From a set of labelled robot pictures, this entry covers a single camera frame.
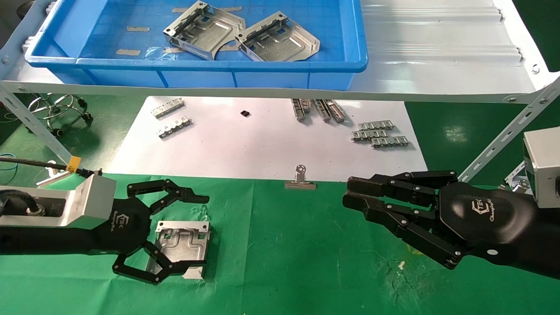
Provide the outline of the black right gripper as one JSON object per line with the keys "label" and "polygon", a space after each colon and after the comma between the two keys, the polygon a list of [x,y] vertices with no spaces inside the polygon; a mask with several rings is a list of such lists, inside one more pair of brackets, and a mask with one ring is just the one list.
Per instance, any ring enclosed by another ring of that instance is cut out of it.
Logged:
{"label": "black right gripper", "polygon": [[[371,178],[350,177],[343,205],[362,212],[395,237],[453,270],[468,255],[490,263],[530,268],[529,231],[537,205],[530,195],[502,189],[482,189],[457,182],[455,171],[417,171]],[[437,232],[434,212],[385,202],[380,197],[428,207],[436,200],[440,221],[454,232],[460,247]]]}

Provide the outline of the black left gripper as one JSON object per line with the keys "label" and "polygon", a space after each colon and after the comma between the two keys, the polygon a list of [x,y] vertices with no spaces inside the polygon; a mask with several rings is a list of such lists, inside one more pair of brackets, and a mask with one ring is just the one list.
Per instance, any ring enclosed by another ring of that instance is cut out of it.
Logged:
{"label": "black left gripper", "polygon": [[[137,195],[166,192],[167,195],[146,206]],[[204,266],[206,259],[172,262],[154,243],[147,241],[151,215],[155,215],[176,201],[207,204],[209,196],[197,195],[192,188],[180,187],[170,179],[128,184],[128,199],[115,199],[107,221],[98,226],[98,249],[116,254],[112,271],[122,277],[158,285],[172,275],[186,273],[191,266]],[[156,274],[125,264],[126,259],[143,249],[161,267]]]}

